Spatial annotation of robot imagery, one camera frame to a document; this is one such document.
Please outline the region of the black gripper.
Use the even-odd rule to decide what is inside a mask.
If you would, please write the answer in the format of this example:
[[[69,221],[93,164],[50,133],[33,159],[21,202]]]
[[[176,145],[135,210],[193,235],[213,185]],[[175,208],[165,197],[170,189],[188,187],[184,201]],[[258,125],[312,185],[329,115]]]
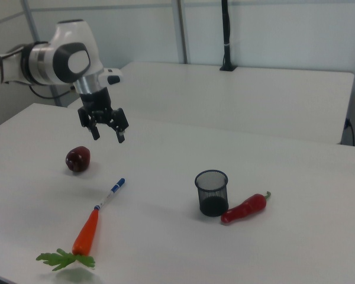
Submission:
[[[89,129],[94,140],[100,138],[97,124],[106,124],[115,130],[119,143],[125,141],[128,121],[122,108],[112,109],[108,88],[89,94],[80,94],[83,106],[78,109],[80,123]]]

